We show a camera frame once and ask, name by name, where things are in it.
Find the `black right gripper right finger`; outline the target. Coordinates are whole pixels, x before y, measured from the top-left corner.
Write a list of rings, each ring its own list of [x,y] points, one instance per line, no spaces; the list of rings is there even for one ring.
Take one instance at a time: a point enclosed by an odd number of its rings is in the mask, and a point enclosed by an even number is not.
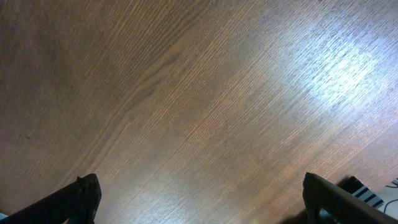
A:
[[[303,200],[308,223],[397,223],[323,177],[306,173]]]

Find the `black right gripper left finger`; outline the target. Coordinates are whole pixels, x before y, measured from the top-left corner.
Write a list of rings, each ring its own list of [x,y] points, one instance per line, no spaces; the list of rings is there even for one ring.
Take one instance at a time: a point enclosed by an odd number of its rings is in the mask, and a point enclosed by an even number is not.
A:
[[[94,224],[101,200],[96,174],[76,181],[28,207],[1,219],[2,224]]]

